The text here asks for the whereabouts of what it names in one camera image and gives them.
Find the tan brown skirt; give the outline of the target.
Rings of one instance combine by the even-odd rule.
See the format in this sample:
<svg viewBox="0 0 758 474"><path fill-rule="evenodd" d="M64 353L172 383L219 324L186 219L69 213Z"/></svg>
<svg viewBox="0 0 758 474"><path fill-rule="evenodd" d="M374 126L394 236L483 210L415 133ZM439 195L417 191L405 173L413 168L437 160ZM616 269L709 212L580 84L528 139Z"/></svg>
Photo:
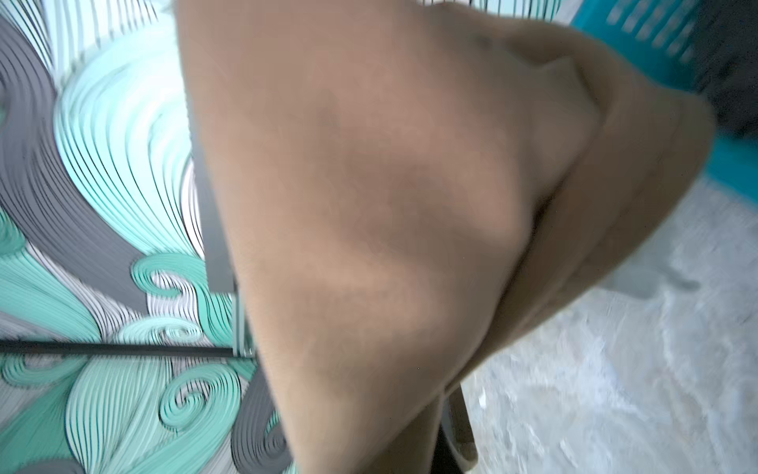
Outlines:
<svg viewBox="0 0 758 474"><path fill-rule="evenodd" d="M448 394L637 250L702 98L459 3L179 1L183 75L303 473L426 473Z"/></svg>

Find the grey polka dot skirt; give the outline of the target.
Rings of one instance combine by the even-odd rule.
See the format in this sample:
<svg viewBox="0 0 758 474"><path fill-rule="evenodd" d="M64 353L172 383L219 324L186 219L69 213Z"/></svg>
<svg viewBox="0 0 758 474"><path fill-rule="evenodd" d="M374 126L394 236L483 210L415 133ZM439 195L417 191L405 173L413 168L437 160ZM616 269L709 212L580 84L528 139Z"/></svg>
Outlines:
<svg viewBox="0 0 758 474"><path fill-rule="evenodd" d="M694 83L734 138L757 138L757 2L701 1L697 7Z"/></svg>

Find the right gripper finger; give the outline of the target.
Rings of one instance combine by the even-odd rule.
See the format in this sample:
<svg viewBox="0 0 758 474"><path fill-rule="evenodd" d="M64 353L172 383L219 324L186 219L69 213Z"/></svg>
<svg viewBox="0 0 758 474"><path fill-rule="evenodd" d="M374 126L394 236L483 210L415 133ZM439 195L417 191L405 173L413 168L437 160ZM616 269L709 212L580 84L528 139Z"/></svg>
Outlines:
<svg viewBox="0 0 758 474"><path fill-rule="evenodd" d="M477 465L478 460L479 454L464 394L458 385L442 407L432 458L432 474L468 473Z"/></svg>

